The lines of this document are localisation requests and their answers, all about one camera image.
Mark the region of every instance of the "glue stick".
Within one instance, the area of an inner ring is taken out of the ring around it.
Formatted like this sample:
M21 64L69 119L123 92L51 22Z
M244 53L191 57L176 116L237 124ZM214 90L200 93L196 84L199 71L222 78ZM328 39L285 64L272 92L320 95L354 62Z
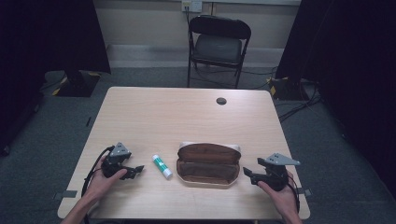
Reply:
M155 165L157 165L158 169L160 169L161 172L163 172L163 176L165 176L166 179L169 179L172 176L171 170L163 163L163 160L158 155L152 156L152 160L154 161Z

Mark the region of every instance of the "black folding chair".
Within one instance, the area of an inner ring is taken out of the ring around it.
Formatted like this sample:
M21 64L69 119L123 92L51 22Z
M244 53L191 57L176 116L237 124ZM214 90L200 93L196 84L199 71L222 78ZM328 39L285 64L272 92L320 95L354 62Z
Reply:
M193 34L199 35L195 42ZM250 36L250 27L240 20L207 15L193 18L189 24L187 87L190 86L191 63L195 69L196 64L203 63L236 69L234 87L237 89Z

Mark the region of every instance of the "table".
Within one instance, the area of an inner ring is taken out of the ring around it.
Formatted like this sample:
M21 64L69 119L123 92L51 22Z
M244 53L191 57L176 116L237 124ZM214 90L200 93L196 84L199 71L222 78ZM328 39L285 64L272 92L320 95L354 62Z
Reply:
M217 99L227 100L225 105ZM257 158L274 152L290 157L274 104L267 91L113 87L106 94L58 210L65 217L79 199L84 178L99 154L122 142L132 151L123 165L145 165L135 179L121 180L95 207L93 218L143 219L278 219L270 198L250 184L242 168L228 189L191 188L177 176L179 144L183 141L237 144L240 166L264 173ZM166 180L152 162L160 155L174 176ZM287 167L300 187L293 166ZM310 211L300 195L302 219Z

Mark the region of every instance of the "eyeglass case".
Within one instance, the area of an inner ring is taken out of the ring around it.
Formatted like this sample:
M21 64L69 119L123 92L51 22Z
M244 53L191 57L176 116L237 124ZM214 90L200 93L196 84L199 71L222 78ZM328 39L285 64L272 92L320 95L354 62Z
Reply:
M189 187L227 189L239 175L240 151L238 145L183 142L177 174Z

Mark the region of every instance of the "wall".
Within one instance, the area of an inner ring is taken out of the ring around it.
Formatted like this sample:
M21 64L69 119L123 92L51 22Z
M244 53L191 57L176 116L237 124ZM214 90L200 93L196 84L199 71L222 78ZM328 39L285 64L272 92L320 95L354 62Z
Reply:
M298 4L236 4L203 2L202 14L246 22L251 48L283 49L298 11ZM180 1L94 0L106 44L187 46L187 20Z

